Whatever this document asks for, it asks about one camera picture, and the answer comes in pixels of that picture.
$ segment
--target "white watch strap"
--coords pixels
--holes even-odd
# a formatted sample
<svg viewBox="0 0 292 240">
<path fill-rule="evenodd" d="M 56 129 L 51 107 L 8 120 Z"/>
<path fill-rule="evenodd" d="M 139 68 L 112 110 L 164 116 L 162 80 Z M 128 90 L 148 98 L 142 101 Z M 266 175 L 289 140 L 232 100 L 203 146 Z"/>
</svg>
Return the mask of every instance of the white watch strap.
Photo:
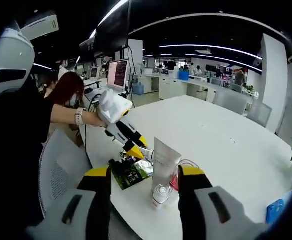
<svg viewBox="0 0 292 240">
<path fill-rule="evenodd" d="M 82 112 L 85 110 L 84 108 L 80 107 L 77 109 L 77 112 L 75 114 L 75 122 L 77 126 L 81 126 L 84 123 L 82 122 Z"/>
</svg>

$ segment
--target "black ceiling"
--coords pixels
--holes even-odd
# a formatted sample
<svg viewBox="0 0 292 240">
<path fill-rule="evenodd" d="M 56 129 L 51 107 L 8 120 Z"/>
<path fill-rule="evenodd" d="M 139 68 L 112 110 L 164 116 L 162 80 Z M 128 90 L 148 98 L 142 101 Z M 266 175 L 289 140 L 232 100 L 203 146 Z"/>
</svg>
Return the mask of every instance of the black ceiling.
<svg viewBox="0 0 292 240">
<path fill-rule="evenodd" d="M 79 55 L 79 43 L 85 41 L 96 28 L 100 20 L 119 0 L 85 1 L 65 6 L 64 4 L 34 6 L 21 10 L 16 17 L 22 27 L 27 19 L 42 12 L 51 10 L 57 15 L 59 31 L 32 40 L 35 49 L 35 63 L 54 68 L 61 58 L 75 60 Z M 132 0 L 129 32 L 144 25 L 175 16 L 194 13 L 232 14 L 262 22 L 277 31 L 283 31 L 280 18 L 272 15 L 260 6 L 229 7 L 215 2 L 204 4 L 202 1 L 189 0 L 185 3 L 177 0 Z M 260 50 L 262 34 L 266 33 L 285 43 L 287 55 L 292 55 L 289 43 L 278 34 L 255 23 L 224 16 L 194 16 L 170 20 L 143 30 L 133 32 L 130 39 L 143 41 L 146 49 L 144 55 L 173 54 L 174 57 L 185 57 L 184 54 L 199 54 L 200 47 L 159 48 L 162 45 L 197 44 L 233 48 L 257 55 Z M 254 58 L 228 50 L 210 48 L 214 57 L 230 59 L 252 65 Z"/>
</svg>

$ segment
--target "white helmet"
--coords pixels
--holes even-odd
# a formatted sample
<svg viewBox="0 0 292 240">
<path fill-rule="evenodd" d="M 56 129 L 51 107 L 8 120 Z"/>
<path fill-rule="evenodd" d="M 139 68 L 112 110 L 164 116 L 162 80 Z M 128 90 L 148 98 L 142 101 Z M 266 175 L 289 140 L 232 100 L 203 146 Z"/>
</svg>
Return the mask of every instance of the white helmet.
<svg viewBox="0 0 292 240">
<path fill-rule="evenodd" d="M 0 93 L 19 89 L 34 59 L 31 43 L 20 32 L 6 28 L 0 37 Z"/>
</svg>

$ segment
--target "red hair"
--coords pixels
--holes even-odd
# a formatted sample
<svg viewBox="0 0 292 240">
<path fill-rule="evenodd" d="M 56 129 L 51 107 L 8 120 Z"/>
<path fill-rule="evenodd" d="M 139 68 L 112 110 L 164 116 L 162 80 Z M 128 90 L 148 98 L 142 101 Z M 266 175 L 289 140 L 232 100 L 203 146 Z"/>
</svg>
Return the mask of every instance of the red hair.
<svg viewBox="0 0 292 240">
<path fill-rule="evenodd" d="M 64 106 L 76 94 L 79 101 L 82 102 L 84 88 L 81 78 L 74 72 L 69 71 L 62 75 L 47 98 L 54 104 Z"/>
</svg>

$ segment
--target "blue bin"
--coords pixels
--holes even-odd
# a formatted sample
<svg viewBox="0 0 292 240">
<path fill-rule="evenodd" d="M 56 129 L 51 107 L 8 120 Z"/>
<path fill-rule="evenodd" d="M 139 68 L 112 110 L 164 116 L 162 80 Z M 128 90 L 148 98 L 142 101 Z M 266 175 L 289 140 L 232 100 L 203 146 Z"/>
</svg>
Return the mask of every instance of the blue bin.
<svg viewBox="0 0 292 240">
<path fill-rule="evenodd" d="M 179 71 L 179 77 L 180 80 L 188 81 L 189 79 L 189 72 L 188 71 Z"/>
<path fill-rule="evenodd" d="M 143 95 L 144 94 L 144 86 L 141 82 L 133 84 L 132 93 L 136 95 Z"/>
</svg>

